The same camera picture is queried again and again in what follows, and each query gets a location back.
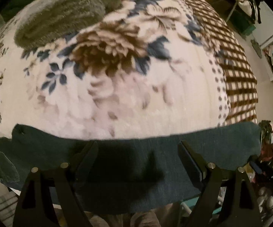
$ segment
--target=brown flower print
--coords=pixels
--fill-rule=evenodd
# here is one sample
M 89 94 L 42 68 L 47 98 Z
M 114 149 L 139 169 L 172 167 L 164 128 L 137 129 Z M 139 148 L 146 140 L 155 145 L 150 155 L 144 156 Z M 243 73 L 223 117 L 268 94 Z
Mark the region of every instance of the brown flower print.
M 112 77 L 119 67 L 130 73 L 132 57 L 147 55 L 145 43 L 138 37 L 139 27 L 117 22 L 101 22 L 90 32 L 77 35 L 77 46 L 70 56 L 83 71 L 97 76 L 102 71 Z
M 148 5 L 142 21 L 153 21 L 158 24 L 158 29 L 166 32 L 166 29 L 175 30 L 175 21 L 182 20 L 181 12 L 175 7 L 162 8 L 158 5 Z

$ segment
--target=metal screw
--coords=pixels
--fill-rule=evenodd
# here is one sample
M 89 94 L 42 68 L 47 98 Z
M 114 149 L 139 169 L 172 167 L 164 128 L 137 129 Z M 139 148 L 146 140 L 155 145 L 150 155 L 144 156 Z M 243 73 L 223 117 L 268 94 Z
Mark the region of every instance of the metal screw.
M 31 172 L 32 173 L 36 173 L 38 171 L 38 168 L 37 167 L 33 167 L 32 169 L 31 169 Z
M 61 168 L 65 169 L 69 166 L 67 162 L 61 163 Z
M 213 162 L 209 162 L 207 164 L 207 166 L 210 168 L 210 169 L 214 169 L 215 168 L 215 164 Z
M 237 170 L 238 170 L 240 173 L 244 173 L 244 172 L 245 172 L 245 169 L 242 168 L 242 167 L 239 167 Z

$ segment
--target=teal cloth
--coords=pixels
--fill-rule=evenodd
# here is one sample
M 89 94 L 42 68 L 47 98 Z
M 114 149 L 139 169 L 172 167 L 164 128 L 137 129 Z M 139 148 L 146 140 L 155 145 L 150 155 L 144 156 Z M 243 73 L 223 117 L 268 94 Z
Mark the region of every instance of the teal cloth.
M 250 155 L 260 154 L 260 127 L 251 122 L 166 137 L 98 141 L 98 157 L 84 185 L 76 188 L 83 209 L 102 214 L 148 211 L 198 195 L 177 155 L 181 140 L 224 169 L 236 169 Z M 69 162 L 85 143 L 16 125 L 12 139 L 0 138 L 0 181 L 21 190 L 31 168 L 47 170 Z M 52 200 L 58 204 L 55 191 Z

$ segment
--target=tile floor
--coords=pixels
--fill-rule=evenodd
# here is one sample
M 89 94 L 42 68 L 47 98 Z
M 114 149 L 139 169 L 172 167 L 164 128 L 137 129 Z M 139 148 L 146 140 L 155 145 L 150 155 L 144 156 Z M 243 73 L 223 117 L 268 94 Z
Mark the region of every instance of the tile floor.
M 250 38 L 245 41 L 239 34 L 235 33 L 235 37 L 240 45 L 245 49 L 245 54 L 257 78 L 257 95 L 259 103 L 256 107 L 258 122 L 261 120 L 273 121 L 273 83 L 270 82 L 263 57 L 260 59 L 254 51 Z

